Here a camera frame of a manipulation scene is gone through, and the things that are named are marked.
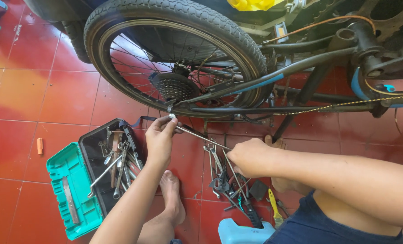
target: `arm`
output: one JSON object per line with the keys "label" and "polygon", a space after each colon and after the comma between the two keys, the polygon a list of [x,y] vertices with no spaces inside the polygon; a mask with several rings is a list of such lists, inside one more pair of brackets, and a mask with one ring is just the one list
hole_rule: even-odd
{"label": "arm", "polygon": [[302,182],[372,217],[403,227],[403,165],[356,156],[286,151],[268,147],[259,139],[237,144],[227,156],[246,177]]}
{"label": "arm", "polygon": [[167,117],[159,118],[146,131],[147,148],[151,149],[146,164],[104,219],[90,244],[137,243],[159,181],[170,164],[177,119],[169,121]]}

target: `navy shorts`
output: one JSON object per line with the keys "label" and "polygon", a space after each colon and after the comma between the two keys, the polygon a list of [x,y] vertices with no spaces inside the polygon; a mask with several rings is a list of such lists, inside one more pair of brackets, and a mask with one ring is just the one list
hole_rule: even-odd
{"label": "navy shorts", "polygon": [[370,234],[328,218],[311,191],[299,200],[299,208],[265,241],[265,244],[401,244],[398,236]]}

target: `left hand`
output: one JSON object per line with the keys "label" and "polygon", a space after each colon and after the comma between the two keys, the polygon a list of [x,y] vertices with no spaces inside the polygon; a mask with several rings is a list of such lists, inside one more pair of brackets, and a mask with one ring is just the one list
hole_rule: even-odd
{"label": "left hand", "polygon": [[175,133],[183,133],[176,129],[182,126],[177,119],[170,119],[167,116],[156,119],[146,131],[146,143],[148,150],[148,161],[165,163],[165,167],[170,164],[172,152],[172,137]]}

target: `blue plastic container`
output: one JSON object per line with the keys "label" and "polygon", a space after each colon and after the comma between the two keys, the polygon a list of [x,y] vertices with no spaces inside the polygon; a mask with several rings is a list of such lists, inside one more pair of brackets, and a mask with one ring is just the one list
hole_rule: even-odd
{"label": "blue plastic container", "polygon": [[233,219],[221,220],[218,234],[222,244],[263,244],[275,232],[274,227],[262,221],[263,229],[237,225]]}
{"label": "blue plastic container", "polygon": [[[90,176],[78,143],[72,142],[60,152],[48,159],[46,167],[51,177],[51,185],[57,196],[61,218],[66,226],[69,240],[74,240],[97,229],[104,217],[97,197],[88,198],[90,193]],[[62,178],[67,177],[73,204],[78,214],[79,223],[72,222],[66,195],[63,190]]]}

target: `yellow object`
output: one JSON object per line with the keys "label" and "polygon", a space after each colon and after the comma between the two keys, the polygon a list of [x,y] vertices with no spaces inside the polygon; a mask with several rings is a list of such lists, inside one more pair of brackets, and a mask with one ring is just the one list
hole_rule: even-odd
{"label": "yellow object", "polygon": [[266,11],[283,1],[285,0],[227,0],[231,6],[239,11]]}
{"label": "yellow object", "polygon": [[277,203],[275,202],[274,193],[271,189],[268,190],[269,200],[271,201],[272,208],[274,209],[274,221],[275,221],[275,228],[278,228],[283,222],[283,217],[278,212]]}

